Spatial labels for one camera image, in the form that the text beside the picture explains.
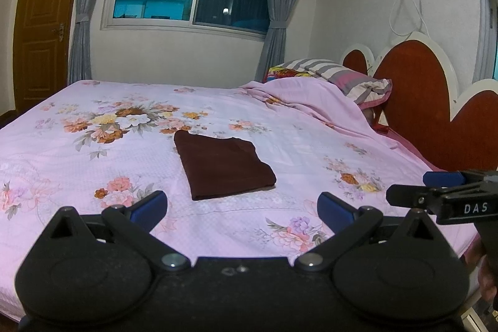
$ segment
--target door handle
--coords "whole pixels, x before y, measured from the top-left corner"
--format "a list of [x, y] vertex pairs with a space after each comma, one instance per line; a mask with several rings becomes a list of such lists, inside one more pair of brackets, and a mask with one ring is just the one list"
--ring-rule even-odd
[[61, 43], [64, 40], [64, 28], [65, 28], [64, 23], [61, 23], [58, 29], [52, 29], [53, 33], [59, 32], [59, 43]]

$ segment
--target red headboard panel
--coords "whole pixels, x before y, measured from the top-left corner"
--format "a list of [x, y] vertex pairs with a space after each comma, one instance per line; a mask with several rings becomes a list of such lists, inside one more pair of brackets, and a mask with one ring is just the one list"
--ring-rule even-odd
[[354, 49], [346, 55], [343, 65], [353, 71], [361, 72], [367, 75], [367, 60], [365, 59], [363, 53], [357, 49]]
[[389, 126], [431, 163], [448, 171], [498, 167], [498, 94], [477, 93], [450, 121], [444, 70], [417, 40], [394, 47], [374, 77], [393, 83], [384, 107]]

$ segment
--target hand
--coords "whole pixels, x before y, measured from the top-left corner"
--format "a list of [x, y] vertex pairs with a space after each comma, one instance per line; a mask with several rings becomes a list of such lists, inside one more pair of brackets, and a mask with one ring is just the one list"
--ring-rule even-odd
[[481, 237], [479, 234], [474, 238], [469, 248], [464, 253], [465, 262], [469, 271], [475, 269], [481, 258], [482, 260], [481, 268], [477, 274], [477, 281], [479, 281], [479, 290], [481, 292], [482, 299], [491, 303], [493, 298], [496, 296], [496, 282], [498, 280], [498, 275], [493, 274], [489, 260], [487, 259], [486, 249], [482, 244]]

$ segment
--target window sill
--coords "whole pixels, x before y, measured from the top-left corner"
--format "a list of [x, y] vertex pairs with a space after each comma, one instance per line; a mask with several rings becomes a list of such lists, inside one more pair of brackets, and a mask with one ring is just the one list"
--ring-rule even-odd
[[140, 24], [139, 22], [123, 22], [121, 24], [102, 23], [101, 30], [166, 30], [175, 32], [202, 33], [211, 35], [224, 35], [226, 37], [235, 37], [239, 39], [248, 39], [264, 42], [266, 34], [258, 32], [250, 32], [245, 30], [228, 29], [224, 27], [191, 25], [189, 22], [185, 24], [165, 25], [157, 24]]

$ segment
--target striped pillow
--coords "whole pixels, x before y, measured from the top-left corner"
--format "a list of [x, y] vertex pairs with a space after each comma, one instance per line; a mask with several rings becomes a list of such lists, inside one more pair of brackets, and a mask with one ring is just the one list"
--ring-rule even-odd
[[362, 110], [384, 103], [392, 90], [390, 79], [374, 79], [329, 59], [296, 59], [279, 67], [309, 72], [313, 77], [328, 80]]

